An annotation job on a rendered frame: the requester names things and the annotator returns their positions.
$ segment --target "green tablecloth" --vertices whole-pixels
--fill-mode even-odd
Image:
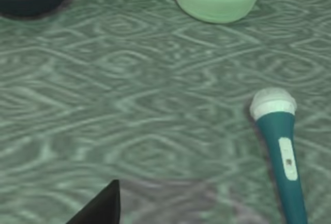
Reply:
[[[212,25],[174,0],[70,0],[0,19],[0,222],[65,223],[119,178],[123,224],[281,223],[246,113],[272,85],[297,99],[307,211],[327,223],[330,6],[259,0]]]

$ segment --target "white marker cap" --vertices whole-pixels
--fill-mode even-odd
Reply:
[[[282,88],[264,88],[254,95],[249,110],[255,121],[274,112],[288,112],[294,115],[296,102],[290,93]]]

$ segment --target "black base of container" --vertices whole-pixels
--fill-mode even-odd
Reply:
[[[56,9],[64,0],[0,0],[0,14],[35,17]]]

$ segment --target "teal marker barrel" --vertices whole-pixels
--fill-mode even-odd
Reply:
[[[258,92],[251,106],[268,149],[287,224],[308,224],[293,144],[296,102],[285,90]]]

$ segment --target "dark triangular object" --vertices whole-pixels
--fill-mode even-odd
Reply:
[[[114,180],[67,224],[119,224],[120,215],[119,180]]]

